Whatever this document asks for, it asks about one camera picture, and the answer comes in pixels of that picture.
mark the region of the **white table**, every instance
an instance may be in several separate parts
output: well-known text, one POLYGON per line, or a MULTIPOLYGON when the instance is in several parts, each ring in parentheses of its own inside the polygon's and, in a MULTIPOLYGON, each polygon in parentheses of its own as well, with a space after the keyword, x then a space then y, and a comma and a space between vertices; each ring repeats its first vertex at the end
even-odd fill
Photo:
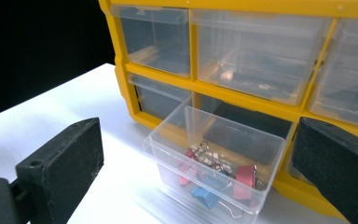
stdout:
MULTIPOLYGON (((114 68, 104 64, 0 113, 0 177, 13 181, 15 165, 57 133, 99 117, 104 167, 69 223, 201 223, 201 217, 159 191, 156 164, 142 154, 150 130, 129 116, 114 68)), ((271 189, 257 223, 345 222, 321 216, 271 189)))

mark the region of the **plastic drawer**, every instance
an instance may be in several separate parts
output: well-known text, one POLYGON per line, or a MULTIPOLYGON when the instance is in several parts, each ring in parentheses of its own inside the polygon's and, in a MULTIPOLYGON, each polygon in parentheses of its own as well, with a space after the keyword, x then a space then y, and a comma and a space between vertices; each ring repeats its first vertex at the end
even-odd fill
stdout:
POLYGON ((287 105, 308 84, 329 19, 194 10, 199 79, 287 105))
POLYGON ((189 76, 187 9, 112 5, 111 13, 120 17, 131 62, 189 76))
POLYGON ((341 21, 336 44, 317 80, 310 110, 358 124, 358 21, 341 21))
POLYGON ((129 74, 129 82, 135 85, 141 110, 159 119, 166 119, 190 94, 135 74, 129 74))
POLYGON ((183 102, 144 140, 146 155, 158 164, 162 189, 212 223, 254 223, 286 141, 190 105, 189 99, 183 102), (241 154, 232 150, 237 144, 241 154), (218 162, 220 169, 213 166, 218 162), (255 168, 247 173, 253 174, 253 185, 240 178, 248 168, 255 168))

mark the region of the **black foam block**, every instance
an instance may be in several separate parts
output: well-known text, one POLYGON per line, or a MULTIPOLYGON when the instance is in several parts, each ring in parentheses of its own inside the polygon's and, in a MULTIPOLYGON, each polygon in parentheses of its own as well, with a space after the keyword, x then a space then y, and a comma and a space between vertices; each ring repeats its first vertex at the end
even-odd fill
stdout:
POLYGON ((31 223, 68 221, 103 166, 97 118, 72 124, 16 166, 21 188, 31 192, 31 223))
POLYGON ((358 137, 317 119, 301 118, 293 166, 351 223, 358 223, 358 137))

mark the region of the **transparent drawer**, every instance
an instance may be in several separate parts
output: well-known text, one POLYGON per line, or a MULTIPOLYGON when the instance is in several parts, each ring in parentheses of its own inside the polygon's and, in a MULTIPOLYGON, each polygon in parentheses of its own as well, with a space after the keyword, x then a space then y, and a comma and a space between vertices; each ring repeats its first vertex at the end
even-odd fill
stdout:
POLYGON ((318 77, 310 110, 358 124, 358 21, 338 24, 335 45, 318 77))
POLYGON ((328 19, 194 10, 199 79, 296 105, 324 40, 328 19))
POLYGON ((120 17, 131 62, 188 77, 187 9, 112 5, 120 17))
POLYGON ((189 91, 166 85, 147 77, 129 74, 135 85, 141 110, 159 119, 166 119, 190 94, 189 91))
POLYGON ((144 141, 163 190, 212 223, 254 223, 285 140, 190 105, 183 102, 144 141))

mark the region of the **dark background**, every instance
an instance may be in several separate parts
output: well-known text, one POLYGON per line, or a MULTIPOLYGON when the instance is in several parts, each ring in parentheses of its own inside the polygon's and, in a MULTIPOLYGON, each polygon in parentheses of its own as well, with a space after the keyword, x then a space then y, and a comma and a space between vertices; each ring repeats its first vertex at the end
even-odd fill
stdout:
POLYGON ((97 0, 0 1, 0 112, 114 58, 97 0))

